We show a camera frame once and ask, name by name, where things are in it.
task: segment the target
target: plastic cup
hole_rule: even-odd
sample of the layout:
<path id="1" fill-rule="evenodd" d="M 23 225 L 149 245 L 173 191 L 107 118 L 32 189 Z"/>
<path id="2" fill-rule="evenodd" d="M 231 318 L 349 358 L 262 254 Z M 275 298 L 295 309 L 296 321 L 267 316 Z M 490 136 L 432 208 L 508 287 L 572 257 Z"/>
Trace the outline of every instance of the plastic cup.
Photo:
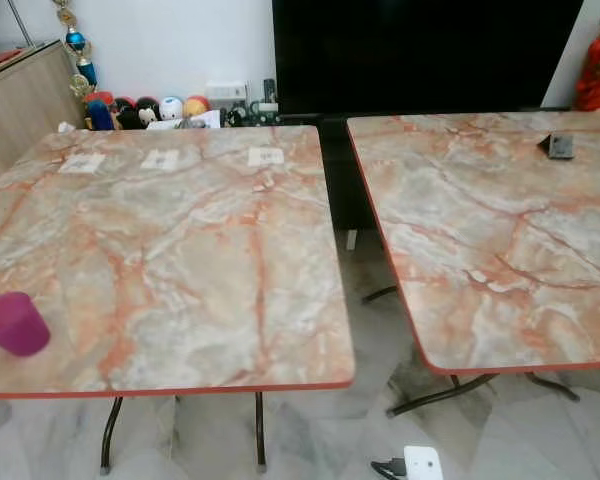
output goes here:
<path id="1" fill-rule="evenodd" d="M 22 292 L 0 295 L 0 346 L 19 357 L 42 350 L 51 333 L 42 316 Z"/>

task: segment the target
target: television screen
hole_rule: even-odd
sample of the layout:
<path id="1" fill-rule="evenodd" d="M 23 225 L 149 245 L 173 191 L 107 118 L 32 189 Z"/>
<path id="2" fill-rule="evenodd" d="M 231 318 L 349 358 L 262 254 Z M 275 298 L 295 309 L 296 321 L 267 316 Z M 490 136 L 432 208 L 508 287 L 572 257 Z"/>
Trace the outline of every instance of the television screen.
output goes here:
<path id="1" fill-rule="evenodd" d="M 273 0 L 283 114 L 542 103 L 582 0 Z"/>

